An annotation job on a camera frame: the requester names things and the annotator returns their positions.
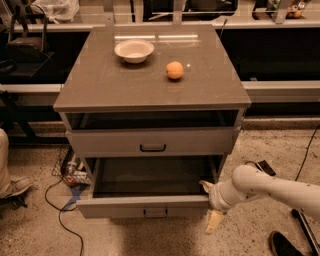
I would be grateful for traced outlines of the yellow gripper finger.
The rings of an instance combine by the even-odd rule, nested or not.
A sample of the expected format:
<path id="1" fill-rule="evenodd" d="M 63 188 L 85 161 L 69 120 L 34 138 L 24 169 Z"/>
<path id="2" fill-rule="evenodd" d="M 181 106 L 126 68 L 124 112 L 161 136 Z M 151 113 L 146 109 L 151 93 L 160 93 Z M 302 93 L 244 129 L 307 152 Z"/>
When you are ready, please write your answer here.
<path id="1" fill-rule="evenodd" d="M 221 211 L 209 210 L 207 212 L 207 226 L 205 232 L 211 234 L 220 224 L 224 214 Z"/>
<path id="2" fill-rule="evenodd" d="M 204 189 L 204 191 L 205 191 L 206 193 L 209 193 L 210 190 L 211 190 L 211 188 L 214 186 L 213 183 L 210 183 L 210 182 L 205 181 L 205 180 L 200 180 L 200 181 L 199 181 L 199 184 L 203 187 L 203 189 Z"/>

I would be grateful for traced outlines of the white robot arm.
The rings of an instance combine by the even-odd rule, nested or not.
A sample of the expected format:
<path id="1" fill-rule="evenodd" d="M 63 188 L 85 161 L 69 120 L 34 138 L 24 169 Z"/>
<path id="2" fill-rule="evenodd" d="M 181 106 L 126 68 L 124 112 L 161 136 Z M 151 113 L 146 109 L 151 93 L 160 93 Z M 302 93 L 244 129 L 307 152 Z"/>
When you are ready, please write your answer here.
<path id="1" fill-rule="evenodd" d="M 200 184 L 209 197 L 207 234 L 218 227 L 223 215 L 236 204 L 262 196 L 271 197 L 315 219 L 320 217 L 320 186 L 280 179 L 253 166 L 236 167 L 231 178 L 224 182 L 213 184 L 201 180 Z"/>

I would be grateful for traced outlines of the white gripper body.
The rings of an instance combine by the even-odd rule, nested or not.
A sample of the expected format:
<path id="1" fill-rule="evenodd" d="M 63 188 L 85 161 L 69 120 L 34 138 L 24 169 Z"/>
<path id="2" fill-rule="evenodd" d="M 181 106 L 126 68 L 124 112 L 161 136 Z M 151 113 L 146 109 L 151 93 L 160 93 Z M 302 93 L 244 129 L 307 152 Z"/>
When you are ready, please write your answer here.
<path id="1" fill-rule="evenodd" d="M 208 194 L 210 205 L 214 210 L 227 212 L 233 207 L 233 185 L 231 181 L 213 184 Z"/>

